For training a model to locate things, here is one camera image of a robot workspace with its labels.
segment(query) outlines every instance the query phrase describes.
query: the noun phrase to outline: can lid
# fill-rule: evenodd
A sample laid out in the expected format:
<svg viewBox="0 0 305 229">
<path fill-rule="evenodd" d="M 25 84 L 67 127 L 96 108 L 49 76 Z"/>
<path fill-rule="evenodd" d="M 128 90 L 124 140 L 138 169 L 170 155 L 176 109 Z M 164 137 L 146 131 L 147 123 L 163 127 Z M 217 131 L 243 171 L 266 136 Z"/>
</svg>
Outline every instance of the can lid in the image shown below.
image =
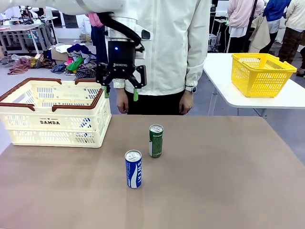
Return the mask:
<svg viewBox="0 0 305 229">
<path fill-rule="evenodd" d="M 129 150 L 125 154 L 125 159 L 129 162 L 136 162 L 142 158 L 142 154 L 138 150 Z"/>
<path fill-rule="evenodd" d="M 161 126 L 159 124 L 154 124 L 154 125 L 151 125 L 151 127 L 149 129 L 150 129 L 150 131 L 152 131 L 154 133 L 160 133 L 163 131 L 163 126 Z"/>
</svg>

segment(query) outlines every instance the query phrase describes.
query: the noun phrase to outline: person's hand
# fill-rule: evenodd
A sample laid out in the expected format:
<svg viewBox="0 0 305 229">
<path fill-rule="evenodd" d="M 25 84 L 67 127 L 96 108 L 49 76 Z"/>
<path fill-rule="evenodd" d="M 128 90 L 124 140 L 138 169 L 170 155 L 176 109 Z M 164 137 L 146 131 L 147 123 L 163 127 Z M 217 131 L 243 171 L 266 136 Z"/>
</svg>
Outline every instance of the person's hand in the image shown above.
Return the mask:
<svg viewBox="0 0 305 229">
<path fill-rule="evenodd" d="M 116 105 L 122 114 L 126 114 L 128 112 L 128 97 L 126 92 L 124 88 L 117 89 L 116 91 L 118 95 Z"/>
<path fill-rule="evenodd" d="M 193 108 L 193 105 L 193 94 L 189 91 L 185 91 L 179 103 L 179 112 L 186 115 Z"/>
</svg>

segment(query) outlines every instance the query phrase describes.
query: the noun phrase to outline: blue jacket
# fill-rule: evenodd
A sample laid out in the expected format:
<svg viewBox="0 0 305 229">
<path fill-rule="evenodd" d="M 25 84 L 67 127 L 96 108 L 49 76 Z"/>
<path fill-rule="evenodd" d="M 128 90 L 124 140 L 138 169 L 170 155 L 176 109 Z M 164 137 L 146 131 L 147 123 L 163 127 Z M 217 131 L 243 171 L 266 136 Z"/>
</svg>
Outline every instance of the blue jacket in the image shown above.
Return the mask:
<svg viewBox="0 0 305 229">
<path fill-rule="evenodd" d="M 266 16 L 267 21 L 275 21 L 281 19 L 284 10 L 289 6 L 291 0 L 270 0 L 264 10 L 263 16 Z"/>
</svg>

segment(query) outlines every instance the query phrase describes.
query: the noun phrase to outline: aluminum can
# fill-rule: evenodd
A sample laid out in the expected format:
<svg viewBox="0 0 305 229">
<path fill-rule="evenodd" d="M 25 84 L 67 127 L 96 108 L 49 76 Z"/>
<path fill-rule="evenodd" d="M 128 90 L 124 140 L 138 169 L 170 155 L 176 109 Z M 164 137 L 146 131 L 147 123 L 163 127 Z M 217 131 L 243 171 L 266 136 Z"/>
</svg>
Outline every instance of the aluminum can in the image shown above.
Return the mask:
<svg viewBox="0 0 305 229">
<path fill-rule="evenodd" d="M 163 126 L 154 124 L 149 127 L 149 155 L 158 158 L 162 155 Z"/>
<path fill-rule="evenodd" d="M 125 154 L 127 185 L 138 188 L 142 183 L 142 154 L 138 150 L 129 150 Z"/>
</svg>

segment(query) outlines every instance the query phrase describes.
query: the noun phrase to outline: basket label text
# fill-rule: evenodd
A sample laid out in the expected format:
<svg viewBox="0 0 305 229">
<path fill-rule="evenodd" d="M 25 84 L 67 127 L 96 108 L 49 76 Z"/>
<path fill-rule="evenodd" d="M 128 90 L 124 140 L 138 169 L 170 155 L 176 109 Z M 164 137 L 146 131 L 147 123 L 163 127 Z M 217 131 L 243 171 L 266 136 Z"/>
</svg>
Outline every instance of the basket label text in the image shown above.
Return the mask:
<svg viewBox="0 0 305 229">
<path fill-rule="evenodd" d="M 41 124 L 48 124 L 48 125 L 60 125 L 60 123 L 57 121 L 40 121 Z"/>
</svg>

